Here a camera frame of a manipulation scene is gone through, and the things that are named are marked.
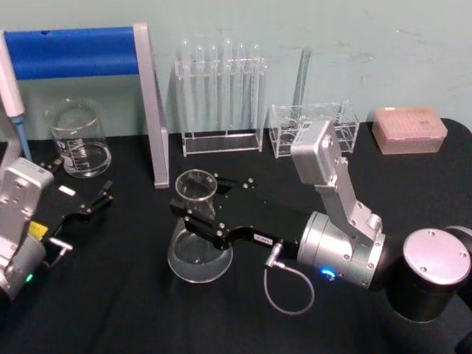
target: glass cylinder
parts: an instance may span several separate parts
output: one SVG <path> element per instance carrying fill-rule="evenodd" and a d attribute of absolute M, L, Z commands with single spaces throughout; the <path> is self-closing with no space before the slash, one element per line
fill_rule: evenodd
<path fill-rule="evenodd" d="M 98 103 L 66 98 L 49 108 L 44 116 L 69 175 L 93 177 L 110 166 L 111 154 L 103 135 Z"/>

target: black tablecloth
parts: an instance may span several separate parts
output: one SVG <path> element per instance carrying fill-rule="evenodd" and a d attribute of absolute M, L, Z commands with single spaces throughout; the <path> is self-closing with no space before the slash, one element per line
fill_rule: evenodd
<path fill-rule="evenodd" d="M 415 229 L 451 224 L 472 227 L 472 135 L 445 120 L 439 153 L 382 156 L 361 124 L 350 160 L 358 200 L 383 218 L 387 237 L 402 243 Z M 11 305 L 0 353 L 452 353 L 472 330 L 472 314 L 455 296 L 435 322 L 400 318 L 384 291 L 328 282 L 305 269 L 316 290 L 303 316 L 276 312 L 263 292 L 268 250 L 238 243 L 230 269 L 213 283 L 191 285 L 173 275 L 167 247 L 176 224 L 168 202 L 173 186 L 155 190 L 146 136 L 108 140 L 111 168 L 89 180 L 58 183 L 92 197 L 114 181 L 112 206 L 90 223 L 71 223 L 59 238 L 75 250 L 49 273 L 38 272 Z M 54 157 L 51 142 L 32 142 L 36 162 Z M 264 151 L 184 158 L 179 136 L 170 139 L 173 180 L 199 167 L 220 176 L 252 177 L 267 199 L 305 212 L 324 212 L 312 186 L 300 183 L 290 158 Z M 287 308 L 308 301 L 305 285 L 275 271 L 269 286 Z"/>

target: silver cylinder cap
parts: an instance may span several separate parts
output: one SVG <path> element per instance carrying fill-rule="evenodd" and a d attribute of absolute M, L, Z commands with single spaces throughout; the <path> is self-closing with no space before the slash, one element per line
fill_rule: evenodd
<path fill-rule="evenodd" d="M 453 235 L 438 229 L 421 229 L 403 244 L 403 256 L 410 268 L 429 282 L 453 285 L 471 271 L 471 258 L 465 246 Z"/>

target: label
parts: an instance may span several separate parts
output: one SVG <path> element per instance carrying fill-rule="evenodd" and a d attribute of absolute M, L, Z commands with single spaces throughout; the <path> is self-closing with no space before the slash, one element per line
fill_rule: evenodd
<path fill-rule="evenodd" d="M 46 234 L 47 227 L 41 225 L 40 223 L 36 223 L 35 221 L 31 221 L 29 223 L 28 233 L 32 235 L 36 240 L 40 241 L 41 238 Z"/>
<path fill-rule="evenodd" d="M 67 188 L 66 186 L 60 186 L 58 188 L 62 193 L 69 194 L 71 197 L 75 195 L 75 191 L 71 190 L 70 188 Z"/>
<path fill-rule="evenodd" d="M 273 240 L 271 240 L 270 238 L 258 235 L 258 234 L 254 234 L 254 239 L 258 242 L 265 243 L 266 245 L 269 245 L 269 246 L 274 245 Z"/>

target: gray cable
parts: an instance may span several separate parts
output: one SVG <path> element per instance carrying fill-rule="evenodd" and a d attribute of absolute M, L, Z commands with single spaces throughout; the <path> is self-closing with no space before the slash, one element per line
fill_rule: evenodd
<path fill-rule="evenodd" d="M 279 312 L 284 313 L 285 315 L 289 316 L 297 316 L 297 315 L 302 315 L 308 310 L 311 309 L 311 306 L 313 306 L 313 303 L 315 302 L 315 289 L 313 288 L 313 284 L 311 284 L 311 281 L 308 279 L 306 275 L 304 275 L 301 271 L 297 271 L 296 269 L 290 268 L 285 266 L 284 268 L 279 268 L 283 271 L 290 271 L 291 273 L 298 275 L 301 277 L 307 284 L 308 287 L 310 288 L 310 294 L 311 294 L 311 299 L 310 302 L 306 307 L 304 307 L 301 310 L 298 311 L 289 311 L 289 310 L 284 310 L 283 308 L 280 308 L 274 300 L 271 298 L 270 294 L 268 293 L 268 288 L 267 288 L 267 268 L 264 269 L 264 291 L 265 291 L 265 297 L 267 297 L 267 300 L 269 303 Z"/>

